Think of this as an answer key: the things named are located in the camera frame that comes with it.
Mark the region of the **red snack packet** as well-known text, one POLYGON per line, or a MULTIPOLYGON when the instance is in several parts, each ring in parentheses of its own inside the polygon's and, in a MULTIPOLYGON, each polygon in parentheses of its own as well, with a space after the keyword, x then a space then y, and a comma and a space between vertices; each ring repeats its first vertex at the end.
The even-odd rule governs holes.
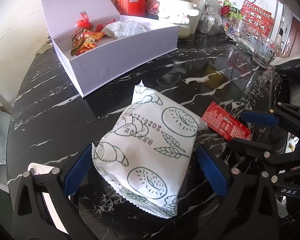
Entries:
POLYGON ((214 101, 203 114, 202 120, 227 141, 233 138, 251 139, 250 130, 214 101))

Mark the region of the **white bread-print snack pack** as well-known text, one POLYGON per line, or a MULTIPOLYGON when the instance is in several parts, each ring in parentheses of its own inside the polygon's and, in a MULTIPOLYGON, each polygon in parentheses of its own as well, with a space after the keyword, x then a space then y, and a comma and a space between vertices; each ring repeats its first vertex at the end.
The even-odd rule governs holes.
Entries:
POLYGON ((147 29, 136 21, 117 21, 106 25, 101 32, 117 40, 145 33, 147 29))

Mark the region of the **red cartoon candy packet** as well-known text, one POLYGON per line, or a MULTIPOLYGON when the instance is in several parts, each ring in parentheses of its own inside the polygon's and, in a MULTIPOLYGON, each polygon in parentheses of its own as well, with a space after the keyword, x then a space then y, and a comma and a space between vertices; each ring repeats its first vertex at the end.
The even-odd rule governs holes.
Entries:
POLYGON ((92 50, 97 47, 100 39, 104 37, 104 32, 96 33, 85 31, 83 33, 83 43, 77 49, 75 55, 81 55, 89 50, 92 50))

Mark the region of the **red gold candy packet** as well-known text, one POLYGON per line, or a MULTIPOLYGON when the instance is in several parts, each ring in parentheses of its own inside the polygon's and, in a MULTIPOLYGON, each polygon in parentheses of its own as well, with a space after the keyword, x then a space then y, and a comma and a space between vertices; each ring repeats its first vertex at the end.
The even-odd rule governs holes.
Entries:
POLYGON ((111 24, 111 23, 114 23, 114 22, 115 22, 115 19, 112 19, 110 22, 108 22, 108 23, 106 23, 106 24, 100 24, 100 23, 99 23, 99 24, 96 26, 95 32, 96 32, 96 33, 101 33, 102 30, 105 28, 106 25, 111 24))

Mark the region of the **brown green crinkled snack bag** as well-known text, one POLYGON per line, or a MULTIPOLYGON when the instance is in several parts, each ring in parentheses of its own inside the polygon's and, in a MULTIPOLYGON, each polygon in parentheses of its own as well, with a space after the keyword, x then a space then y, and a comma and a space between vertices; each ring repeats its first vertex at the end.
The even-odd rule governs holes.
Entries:
POLYGON ((78 50, 82 46, 84 42, 84 34, 90 32, 90 30, 85 28, 78 28, 75 33, 72 35, 72 48, 70 51, 70 55, 74 56, 77 54, 78 50))

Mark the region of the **red plastic keychain toy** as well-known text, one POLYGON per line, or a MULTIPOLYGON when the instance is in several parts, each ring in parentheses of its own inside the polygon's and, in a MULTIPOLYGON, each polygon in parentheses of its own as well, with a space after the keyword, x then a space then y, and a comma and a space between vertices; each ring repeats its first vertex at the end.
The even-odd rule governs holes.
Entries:
POLYGON ((87 15, 87 13, 85 11, 81 12, 80 16, 82 19, 77 21, 77 23, 75 24, 75 27, 84 28, 84 29, 88 29, 88 30, 93 29, 93 24, 90 22, 89 16, 87 15))

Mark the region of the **white smartphone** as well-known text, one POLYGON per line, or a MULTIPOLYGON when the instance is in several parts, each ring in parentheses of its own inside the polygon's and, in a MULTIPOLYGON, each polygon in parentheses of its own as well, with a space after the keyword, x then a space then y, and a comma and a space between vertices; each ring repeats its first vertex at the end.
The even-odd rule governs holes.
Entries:
MULTIPOLYGON (((30 163, 27 168, 28 171, 32 172, 33 175, 40 175, 40 174, 49 174, 52 170, 60 171, 59 168, 39 164, 39 163, 30 163)), ((66 233, 68 235, 68 232, 66 228, 64 227, 55 207, 52 202, 52 199, 48 193, 43 192, 43 202, 46 206, 47 212, 49 213, 50 218, 52 219, 53 225, 61 232, 66 233)))

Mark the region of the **clear drinking glass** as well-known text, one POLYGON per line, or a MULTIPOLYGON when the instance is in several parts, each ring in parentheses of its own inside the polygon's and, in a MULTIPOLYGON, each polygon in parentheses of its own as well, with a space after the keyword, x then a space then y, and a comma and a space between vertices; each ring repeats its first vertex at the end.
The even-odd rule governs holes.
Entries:
POLYGON ((273 60, 278 48, 279 45, 276 42, 259 33, 252 59, 258 66, 266 69, 273 60))

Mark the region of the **red Northeast printed bag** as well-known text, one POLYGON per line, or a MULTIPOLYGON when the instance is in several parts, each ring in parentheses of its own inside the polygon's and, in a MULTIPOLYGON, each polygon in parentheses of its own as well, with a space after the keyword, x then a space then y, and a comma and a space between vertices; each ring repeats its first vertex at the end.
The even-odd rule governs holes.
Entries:
POLYGON ((241 9, 242 20, 249 25, 249 32, 256 37, 262 34, 270 37, 275 23, 274 14, 255 3, 244 0, 241 9))

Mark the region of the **clear plastic bag of items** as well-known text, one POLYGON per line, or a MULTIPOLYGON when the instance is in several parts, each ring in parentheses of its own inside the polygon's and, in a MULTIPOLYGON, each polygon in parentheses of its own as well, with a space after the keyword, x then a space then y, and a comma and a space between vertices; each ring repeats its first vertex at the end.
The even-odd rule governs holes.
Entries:
POLYGON ((209 36, 224 33, 221 6, 217 0, 206 0, 197 30, 209 36))

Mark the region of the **white cartoon water bottle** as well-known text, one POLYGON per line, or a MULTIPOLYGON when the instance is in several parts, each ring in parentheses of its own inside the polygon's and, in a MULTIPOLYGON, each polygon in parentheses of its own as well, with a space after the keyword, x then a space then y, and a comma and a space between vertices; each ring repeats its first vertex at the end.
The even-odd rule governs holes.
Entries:
POLYGON ((191 22, 199 16, 199 9, 194 0, 158 0, 158 18, 179 27, 179 38, 191 34, 191 22))

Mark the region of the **white open gift box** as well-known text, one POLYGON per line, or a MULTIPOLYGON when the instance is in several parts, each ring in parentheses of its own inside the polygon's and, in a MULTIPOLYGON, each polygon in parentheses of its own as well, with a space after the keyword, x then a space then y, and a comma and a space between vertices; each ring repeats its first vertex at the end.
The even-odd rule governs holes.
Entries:
POLYGON ((177 48, 177 25, 121 16, 110 0, 42 0, 42 8, 55 52, 81 97, 177 48), (71 37, 81 12, 87 13, 93 25, 108 24, 111 20, 135 21, 147 31, 118 40, 105 36, 96 48, 71 56, 71 37))

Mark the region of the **red cylindrical tin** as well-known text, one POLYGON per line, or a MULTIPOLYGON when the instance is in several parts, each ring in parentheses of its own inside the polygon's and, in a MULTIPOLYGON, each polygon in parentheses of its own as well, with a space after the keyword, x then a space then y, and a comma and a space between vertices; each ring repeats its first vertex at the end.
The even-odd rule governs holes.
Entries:
POLYGON ((146 0, 117 0, 121 15, 145 17, 146 0))

